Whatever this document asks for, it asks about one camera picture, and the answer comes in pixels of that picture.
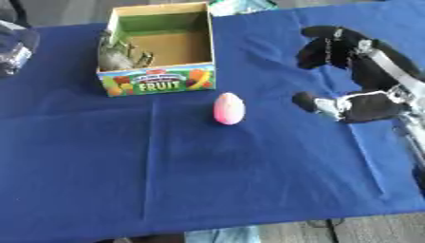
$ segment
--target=blue tablecloth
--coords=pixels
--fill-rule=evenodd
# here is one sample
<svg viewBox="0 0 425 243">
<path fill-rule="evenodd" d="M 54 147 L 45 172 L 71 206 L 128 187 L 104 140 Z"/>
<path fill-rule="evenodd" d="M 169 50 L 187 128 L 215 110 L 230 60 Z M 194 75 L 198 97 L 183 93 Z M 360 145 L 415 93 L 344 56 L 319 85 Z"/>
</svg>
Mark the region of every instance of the blue tablecloth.
<svg viewBox="0 0 425 243">
<path fill-rule="evenodd" d="M 40 28 L 39 52 L 0 83 L 0 241 L 425 210 L 391 121 L 339 124 L 290 101 L 357 89 L 348 72 L 296 68 L 300 28 L 354 28 L 425 66 L 424 10 L 391 1 L 215 18 L 217 90 L 114 99 L 95 75 L 104 25 Z M 235 126 L 212 118 L 228 91 L 248 109 Z"/>
</svg>

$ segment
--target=gray carpet floor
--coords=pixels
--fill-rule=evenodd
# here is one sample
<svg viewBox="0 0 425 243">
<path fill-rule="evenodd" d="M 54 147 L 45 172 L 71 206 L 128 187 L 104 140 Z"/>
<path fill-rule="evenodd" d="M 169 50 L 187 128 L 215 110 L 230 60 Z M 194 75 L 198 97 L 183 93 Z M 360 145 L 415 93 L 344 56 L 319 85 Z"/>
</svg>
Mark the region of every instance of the gray carpet floor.
<svg viewBox="0 0 425 243">
<path fill-rule="evenodd" d="M 356 0 L 277 0 L 281 8 L 347 4 Z M 107 22 L 117 6 L 188 2 L 187 0 L 22 0 L 34 26 Z M 304 222 L 260 226 L 262 243 L 330 243 L 326 229 Z M 350 218 L 336 228 L 341 243 L 424 243 L 425 215 Z"/>
</svg>

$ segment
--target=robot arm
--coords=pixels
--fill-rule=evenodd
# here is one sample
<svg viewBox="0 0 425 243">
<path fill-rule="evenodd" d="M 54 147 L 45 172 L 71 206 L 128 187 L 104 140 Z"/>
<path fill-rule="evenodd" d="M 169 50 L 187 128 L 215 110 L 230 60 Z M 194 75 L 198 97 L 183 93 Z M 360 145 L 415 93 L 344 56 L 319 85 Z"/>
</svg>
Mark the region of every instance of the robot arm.
<svg viewBox="0 0 425 243">
<path fill-rule="evenodd" d="M 382 41 L 332 26 L 304 28 L 302 34 L 315 39 L 298 53 L 300 68 L 350 68 L 353 81 L 362 88 L 337 99 L 295 94 L 292 101 L 305 111 L 324 113 L 341 122 L 369 122 L 392 118 L 404 110 L 420 112 L 425 106 L 419 69 Z"/>
</svg>

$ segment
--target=fruit box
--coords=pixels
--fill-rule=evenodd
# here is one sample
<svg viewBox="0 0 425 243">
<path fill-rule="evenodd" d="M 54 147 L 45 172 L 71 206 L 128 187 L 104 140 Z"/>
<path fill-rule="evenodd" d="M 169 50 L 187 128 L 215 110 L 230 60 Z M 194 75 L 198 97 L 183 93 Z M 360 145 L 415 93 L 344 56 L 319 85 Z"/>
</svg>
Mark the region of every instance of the fruit box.
<svg viewBox="0 0 425 243">
<path fill-rule="evenodd" d="M 142 68 L 98 68 L 110 97 L 215 89 L 207 3 L 115 8 L 107 31 L 111 45 L 125 41 L 134 52 L 153 56 Z"/>
</svg>

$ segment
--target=pink ball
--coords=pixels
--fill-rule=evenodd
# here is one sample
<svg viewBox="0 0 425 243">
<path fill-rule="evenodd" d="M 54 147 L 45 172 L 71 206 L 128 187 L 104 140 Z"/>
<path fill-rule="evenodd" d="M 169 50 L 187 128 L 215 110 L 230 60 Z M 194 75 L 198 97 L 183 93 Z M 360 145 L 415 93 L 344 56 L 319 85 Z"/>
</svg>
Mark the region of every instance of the pink ball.
<svg viewBox="0 0 425 243">
<path fill-rule="evenodd" d="M 233 125 L 245 117 L 245 105 L 235 94 L 224 93 L 215 100 L 213 112 L 218 122 Z"/>
</svg>

